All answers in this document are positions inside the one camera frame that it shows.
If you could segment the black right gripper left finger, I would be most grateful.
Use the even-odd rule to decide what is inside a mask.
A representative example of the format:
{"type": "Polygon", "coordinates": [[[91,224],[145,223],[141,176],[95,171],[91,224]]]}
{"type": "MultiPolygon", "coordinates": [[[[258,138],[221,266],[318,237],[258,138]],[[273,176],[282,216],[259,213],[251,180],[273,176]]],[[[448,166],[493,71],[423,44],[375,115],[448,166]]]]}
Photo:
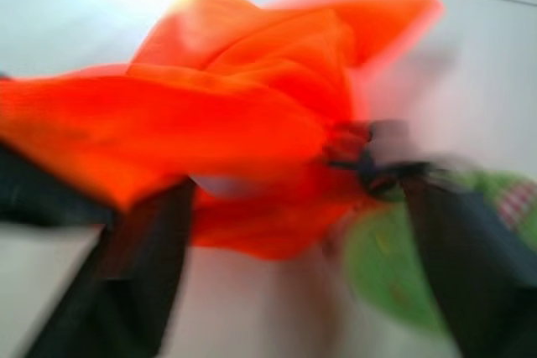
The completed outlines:
{"type": "Polygon", "coordinates": [[[103,230],[25,356],[158,356],[180,288],[195,188],[184,180],[103,230]]]}

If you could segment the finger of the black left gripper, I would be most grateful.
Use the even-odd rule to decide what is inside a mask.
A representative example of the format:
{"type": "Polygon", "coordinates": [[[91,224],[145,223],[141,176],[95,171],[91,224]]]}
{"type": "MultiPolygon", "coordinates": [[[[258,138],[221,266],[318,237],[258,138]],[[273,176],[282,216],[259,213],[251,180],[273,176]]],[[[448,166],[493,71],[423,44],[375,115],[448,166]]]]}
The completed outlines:
{"type": "Polygon", "coordinates": [[[1,219],[35,227],[109,227],[114,209],[2,144],[1,219]]]}

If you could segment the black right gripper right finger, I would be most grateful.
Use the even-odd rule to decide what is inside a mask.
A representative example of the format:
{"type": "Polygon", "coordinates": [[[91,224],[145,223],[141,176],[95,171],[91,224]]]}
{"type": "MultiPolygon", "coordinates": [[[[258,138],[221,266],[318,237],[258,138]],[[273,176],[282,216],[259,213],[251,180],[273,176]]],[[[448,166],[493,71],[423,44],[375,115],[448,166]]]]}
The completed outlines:
{"type": "Polygon", "coordinates": [[[442,316],[464,357],[536,355],[536,255],[481,194],[425,177],[401,182],[442,316]]]}

